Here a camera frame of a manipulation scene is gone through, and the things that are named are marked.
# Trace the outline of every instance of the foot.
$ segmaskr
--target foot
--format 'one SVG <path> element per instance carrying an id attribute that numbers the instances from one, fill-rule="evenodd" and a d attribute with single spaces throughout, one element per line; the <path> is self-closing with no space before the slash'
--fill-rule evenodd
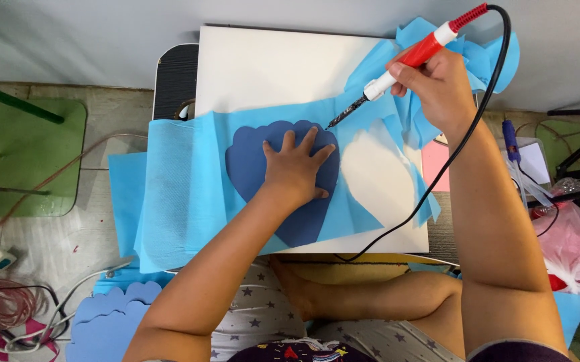
<path id="1" fill-rule="evenodd" d="M 305 280 L 300 276 L 294 274 L 290 268 L 283 265 L 276 256 L 270 257 L 270 267 L 274 270 L 274 274 L 281 282 L 283 292 L 288 300 L 295 308 L 301 312 L 303 321 L 310 321 L 317 317 L 314 308 L 313 298 L 311 298 L 312 291 L 318 289 L 319 284 Z"/>

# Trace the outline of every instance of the hand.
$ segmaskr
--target hand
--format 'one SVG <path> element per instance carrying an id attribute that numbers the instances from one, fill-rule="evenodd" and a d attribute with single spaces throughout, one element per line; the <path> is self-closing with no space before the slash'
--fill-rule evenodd
<path id="1" fill-rule="evenodd" d="M 477 112 L 462 55 L 442 48 L 416 70 L 398 62 L 409 50 L 405 49 L 386 64 L 386 69 L 398 81 L 390 93 L 403 97 L 407 88 L 412 90 L 422 101 L 426 119 L 450 142 L 461 139 Z"/>
<path id="2" fill-rule="evenodd" d="M 312 127 L 298 147 L 294 146 L 294 131 L 283 137 L 280 152 L 275 152 L 267 141 L 263 141 L 263 152 L 267 159 L 265 182 L 261 189 L 271 190 L 275 197 L 291 208 L 291 212 L 313 198 L 326 198 L 328 192 L 315 187 L 317 171 L 334 151 L 329 144 L 310 157 L 310 150 L 317 136 L 317 127 Z"/>

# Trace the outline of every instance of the pink paper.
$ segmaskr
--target pink paper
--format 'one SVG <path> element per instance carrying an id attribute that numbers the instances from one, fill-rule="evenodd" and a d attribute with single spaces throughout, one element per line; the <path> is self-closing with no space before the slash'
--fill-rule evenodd
<path id="1" fill-rule="evenodd" d="M 441 145 L 435 141 L 429 142 L 422 148 L 422 171 L 424 182 L 426 185 L 431 185 L 437 174 L 440 172 L 446 161 L 449 159 L 449 149 L 445 145 Z M 437 182 L 433 191 L 451 191 L 449 186 L 449 171 L 448 169 L 442 175 L 442 178 Z"/>

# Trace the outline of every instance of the desk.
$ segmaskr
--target desk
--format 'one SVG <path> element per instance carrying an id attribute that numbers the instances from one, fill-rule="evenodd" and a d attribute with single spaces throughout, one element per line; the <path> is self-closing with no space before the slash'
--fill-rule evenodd
<path id="1" fill-rule="evenodd" d="M 156 73 L 153 119 L 173 118 L 182 102 L 195 97 L 197 69 L 198 45 L 178 45 L 163 54 Z M 457 264 L 450 196 L 448 193 L 433 194 L 442 212 L 437 223 L 432 219 L 428 221 L 429 252 L 416 255 Z"/>

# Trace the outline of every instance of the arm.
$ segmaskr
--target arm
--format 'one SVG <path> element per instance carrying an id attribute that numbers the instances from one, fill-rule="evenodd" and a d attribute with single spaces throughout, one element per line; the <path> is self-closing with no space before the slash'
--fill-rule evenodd
<path id="1" fill-rule="evenodd" d="M 412 89 L 453 152 L 476 114 L 463 59 L 442 49 L 421 72 L 394 60 L 393 95 Z M 524 338 L 567 353 L 542 252 L 495 139 L 480 121 L 450 167 L 455 242 L 463 271 L 467 354 L 484 343 Z"/>
<path id="2" fill-rule="evenodd" d="M 313 127 L 295 147 L 294 132 L 288 131 L 279 153 L 267 142 L 263 144 L 265 183 L 158 295 L 138 326 L 124 362 L 209 360 L 211 333 L 261 248 L 295 209 L 328 196 L 315 187 L 315 179 L 334 145 L 310 157 L 316 134 Z"/>

